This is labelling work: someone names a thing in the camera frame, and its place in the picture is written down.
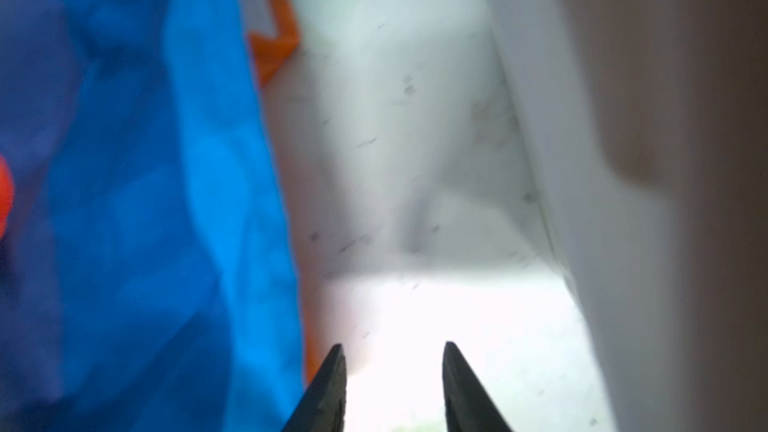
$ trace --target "pointed metal object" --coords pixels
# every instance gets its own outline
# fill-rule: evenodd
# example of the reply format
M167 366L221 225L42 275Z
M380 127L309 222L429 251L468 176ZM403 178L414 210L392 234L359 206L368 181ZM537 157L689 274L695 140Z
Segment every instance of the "pointed metal object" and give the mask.
M453 342L442 355L448 432L512 432Z
M342 432L346 408L346 360L334 345L293 411L283 432Z

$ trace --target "red ball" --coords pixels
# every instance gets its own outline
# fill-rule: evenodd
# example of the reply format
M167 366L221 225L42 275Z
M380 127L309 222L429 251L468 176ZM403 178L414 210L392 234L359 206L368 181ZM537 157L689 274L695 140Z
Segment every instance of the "red ball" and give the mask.
M5 234L8 214L13 206L13 177L5 159L0 156L0 237Z

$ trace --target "orange trim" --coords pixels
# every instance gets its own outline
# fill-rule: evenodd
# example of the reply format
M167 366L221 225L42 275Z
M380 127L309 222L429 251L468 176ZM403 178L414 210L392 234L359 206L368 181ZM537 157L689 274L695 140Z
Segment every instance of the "orange trim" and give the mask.
M13 177L5 159L0 156L0 238L5 234L8 214L13 206Z
M299 26L290 0L268 1L272 6L277 37L264 37L257 32L248 33L248 41L251 53L254 54L261 86L272 78L301 42Z

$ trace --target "red round object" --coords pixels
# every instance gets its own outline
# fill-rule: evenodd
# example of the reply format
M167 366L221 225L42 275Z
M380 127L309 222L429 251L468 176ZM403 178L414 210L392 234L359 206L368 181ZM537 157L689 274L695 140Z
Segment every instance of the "red round object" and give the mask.
M5 226L12 206L13 177L5 159L0 156L0 238L5 234Z

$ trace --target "blue fabric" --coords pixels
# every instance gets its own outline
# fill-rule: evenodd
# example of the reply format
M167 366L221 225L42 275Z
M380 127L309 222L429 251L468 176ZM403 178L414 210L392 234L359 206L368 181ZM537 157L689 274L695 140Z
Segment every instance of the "blue fabric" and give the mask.
M296 279L236 0L0 13L0 418L279 430L302 394Z

